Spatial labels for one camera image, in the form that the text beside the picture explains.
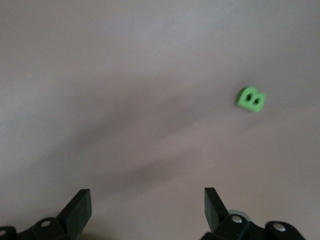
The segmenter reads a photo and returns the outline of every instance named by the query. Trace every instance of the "green toy letter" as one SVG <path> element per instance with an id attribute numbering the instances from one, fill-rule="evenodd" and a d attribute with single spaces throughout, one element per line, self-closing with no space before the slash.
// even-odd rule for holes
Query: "green toy letter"
<path id="1" fill-rule="evenodd" d="M 256 87 L 243 88 L 237 98 L 237 105 L 251 112 L 259 112 L 266 101 L 266 94 L 259 92 Z"/>

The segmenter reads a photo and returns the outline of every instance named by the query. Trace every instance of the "black bracket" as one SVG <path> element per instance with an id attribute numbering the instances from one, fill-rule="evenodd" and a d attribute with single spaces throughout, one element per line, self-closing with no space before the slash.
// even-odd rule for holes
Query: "black bracket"
<path id="1" fill-rule="evenodd" d="M 263 229 L 241 215 L 229 214 L 213 187 L 204 190 L 204 208 L 211 232 L 201 240 L 305 240 L 286 222 L 270 221 Z"/>
<path id="2" fill-rule="evenodd" d="M 77 240 L 92 214 L 89 189 L 80 190 L 56 217 L 38 221 L 20 233 L 0 227 L 0 240 Z"/>

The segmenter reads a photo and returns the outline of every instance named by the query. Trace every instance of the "plain background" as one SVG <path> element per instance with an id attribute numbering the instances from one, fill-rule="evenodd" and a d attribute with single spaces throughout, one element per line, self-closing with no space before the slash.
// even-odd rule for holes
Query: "plain background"
<path id="1" fill-rule="evenodd" d="M 0 2 L 0 226 L 90 188 L 84 240 L 198 240 L 215 187 L 317 239 L 319 123 L 318 0 Z"/>

